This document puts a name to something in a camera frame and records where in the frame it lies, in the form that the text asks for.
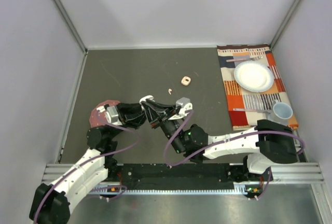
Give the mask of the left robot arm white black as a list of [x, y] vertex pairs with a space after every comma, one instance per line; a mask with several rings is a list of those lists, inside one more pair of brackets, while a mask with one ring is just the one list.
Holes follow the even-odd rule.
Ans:
[[116, 178], [114, 137], [122, 131], [135, 133], [146, 120], [139, 103], [107, 100], [91, 112], [88, 149], [62, 176], [42, 183], [35, 191], [29, 218], [32, 223], [67, 223], [79, 202], [103, 180]]

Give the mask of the white earbud charging case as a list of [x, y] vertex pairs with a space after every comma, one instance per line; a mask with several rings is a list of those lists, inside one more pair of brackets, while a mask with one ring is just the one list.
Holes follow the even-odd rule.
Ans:
[[153, 100], [154, 97], [152, 95], [147, 95], [147, 96], [144, 96], [140, 99], [139, 103], [141, 104], [142, 102], [146, 102], [146, 100]]

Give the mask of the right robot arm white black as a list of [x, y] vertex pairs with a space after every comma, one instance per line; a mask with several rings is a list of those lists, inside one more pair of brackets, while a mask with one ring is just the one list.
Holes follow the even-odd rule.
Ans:
[[206, 131], [192, 125], [184, 130], [193, 114], [193, 106], [188, 98], [181, 98], [173, 105], [157, 103], [149, 95], [140, 100], [147, 120], [153, 129], [161, 128], [169, 147], [184, 155], [184, 161], [202, 162], [228, 155], [245, 153], [242, 174], [248, 180], [255, 180], [266, 169], [276, 164], [293, 164], [298, 161], [292, 130], [270, 120], [259, 120], [257, 126], [238, 133], [211, 136]]

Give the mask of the pink earbud charging case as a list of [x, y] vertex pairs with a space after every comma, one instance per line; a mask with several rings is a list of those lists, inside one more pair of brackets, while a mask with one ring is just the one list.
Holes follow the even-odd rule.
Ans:
[[181, 84], [184, 85], [184, 86], [188, 86], [188, 85], [190, 85], [190, 83], [191, 83], [191, 78], [188, 77], [188, 76], [184, 76], [181, 79]]

